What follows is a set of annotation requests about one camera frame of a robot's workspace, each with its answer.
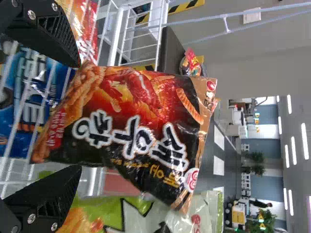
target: person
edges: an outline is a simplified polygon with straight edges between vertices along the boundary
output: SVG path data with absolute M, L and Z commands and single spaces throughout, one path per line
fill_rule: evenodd
M 255 200 L 249 200 L 249 204 L 253 204 L 254 206 L 256 207 L 259 207 L 259 208 L 267 208 L 267 207 L 272 207 L 272 203 L 263 203 L 257 199 Z

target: snack food image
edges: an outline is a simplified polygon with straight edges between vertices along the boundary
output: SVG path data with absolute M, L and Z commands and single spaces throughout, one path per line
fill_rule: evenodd
M 46 123 L 32 161 L 113 166 L 140 191 L 186 212 L 217 101 L 208 82 L 217 85 L 86 62 Z
M 211 233 L 216 232 L 212 220 L 218 214 L 210 214 L 209 209 L 215 205 L 217 201 L 209 201 L 207 195 L 194 195 L 183 215 L 157 200 L 76 196 L 57 233 Z
M 185 56 L 181 59 L 179 72 L 182 75 L 201 75 L 202 67 L 191 48 L 187 49 Z

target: fluorescent light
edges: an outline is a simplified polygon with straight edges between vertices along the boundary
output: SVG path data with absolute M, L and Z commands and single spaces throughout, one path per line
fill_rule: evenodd
M 293 197 L 292 197 L 292 190 L 288 190 L 288 198 L 290 201 L 290 214 L 291 216 L 294 216 L 294 208 L 293 208 Z
M 296 145 L 295 145 L 295 138 L 292 136 L 291 137 L 292 141 L 292 155 L 293 155 L 293 164 L 297 164 L 297 158 L 296 158 Z
M 284 192 L 284 205 L 285 205 L 285 210 L 288 209 L 287 206 L 287 193 L 286 193 L 286 188 L 283 188 L 283 192 Z
M 278 117 L 278 132 L 282 134 L 282 121 L 280 116 Z
M 309 159 L 309 149 L 308 149 L 307 131 L 305 123 L 301 124 L 301 134 L 302 134 L 303 153 L 305 155 L 305 159 Z
M 288 107 L 288 114 L 292 114 L 292 100 L 291 100 L 291 95 L 287 95 L 287 107 Z
M 309 196 L 309 205 L 310 205 L 310 211 L 311 211 L 311 196 Z
M 285 160 L 286 160 L 286 167 L 289 168 L 290 167 L 290 159 L 288 156 L 288 146 L 285 145 Z

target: ceiling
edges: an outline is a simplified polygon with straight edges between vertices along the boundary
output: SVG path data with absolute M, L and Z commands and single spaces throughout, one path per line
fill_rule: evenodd
M 290 233 L 311 232 L 308 225 L 308 198 L 311 196 L 311 159 L 305 160 L 303 147 L 301 124 L 306 124 L 309 151 L 311 152 L 311 102 L 310 95 L 291 95 L 292 113 L 288 113 L 287 98 L 280 97 L 278 112 L 282 121 L 281 150 L 284 161 L 284 187 L 291 189 L 293 194 L 294 216 L 287 210 L 287 226 Z M 297 165 L 293 165 L 293 154 L 291 147 L 291 137 L 295 137 Z M 290 167 L 285 164 L 285 144 L 289 149 Z

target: metal screw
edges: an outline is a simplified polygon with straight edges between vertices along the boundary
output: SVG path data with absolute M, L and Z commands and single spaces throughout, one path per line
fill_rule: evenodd
M 57 9 L 58 9 L 57 5 L 54 2 L 52 3 L 52 8 L 54 11 L 57 11 Z
M 12 0 L 12 5 L 13 5 L 14 7 L 18 7 L 17 1 L 16 1 L 16 0 Z
M 55 231 L 56 231 L 57 226 L 58 226 L 58 225 L 57 225 L 57 222 L 55 222 L 55 223 L 52 224 L 52 227 L 51 227 L 52 232 L 55 232 Z
M 35 214 L 29 215 L 27 222 L 28 224 L 32 224 L 35 221 Z
M 35 13 L 32 11 L 32 10 L 28 10 L 28 17 L 31 19 L 31 20 L 35 20 Z
M 16 233 L 18 231 L 18 226 L 14 226 L 11 230 L 11 233 Z

